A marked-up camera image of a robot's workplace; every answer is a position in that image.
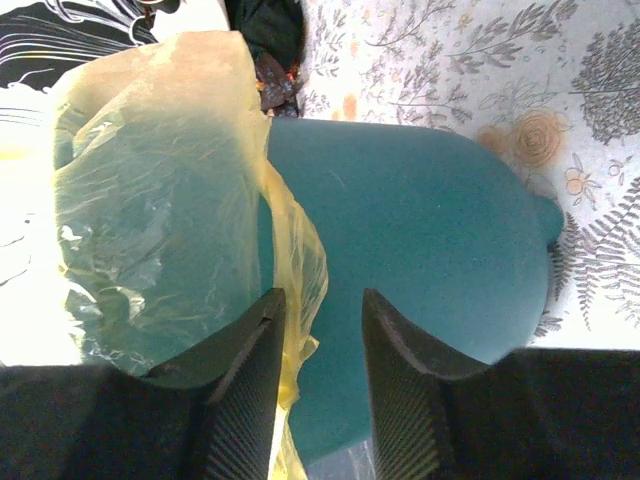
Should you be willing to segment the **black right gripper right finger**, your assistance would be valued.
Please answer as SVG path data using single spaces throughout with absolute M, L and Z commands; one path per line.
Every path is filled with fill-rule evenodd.
M 635 479 L 639 355 L 520 348 L 487 365 L 363 296 L 380 479 Z

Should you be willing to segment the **yellow trash bag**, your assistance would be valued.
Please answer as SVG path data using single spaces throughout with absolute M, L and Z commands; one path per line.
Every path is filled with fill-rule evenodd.
M 82 356 L 138 373 L 283 289 L 270 475 L 304 478 L 289 416 L 318 345 L 326 253 L 268 153 L 242 35 L 185 32 L 105 56 L 52 94 L 55 224 Z

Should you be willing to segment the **teal plastic trash bin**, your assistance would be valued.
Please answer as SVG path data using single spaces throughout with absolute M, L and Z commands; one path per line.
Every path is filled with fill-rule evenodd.
M 289 425 L 310 465 L 371 432 L 361 298 L 380 291 L 444 342 L 493 362 L 532 336 L 556 204 L 483 146 L 425 128 L 277 118 L 268 153 L 313 223 L 328 289 Z

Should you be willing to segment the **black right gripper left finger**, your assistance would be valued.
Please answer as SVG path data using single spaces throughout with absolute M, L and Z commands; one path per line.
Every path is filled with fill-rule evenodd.
M 264 479 L 286 314 L 271 289 L 135 376 L 111 365 L 1 371 L 5 479 Z

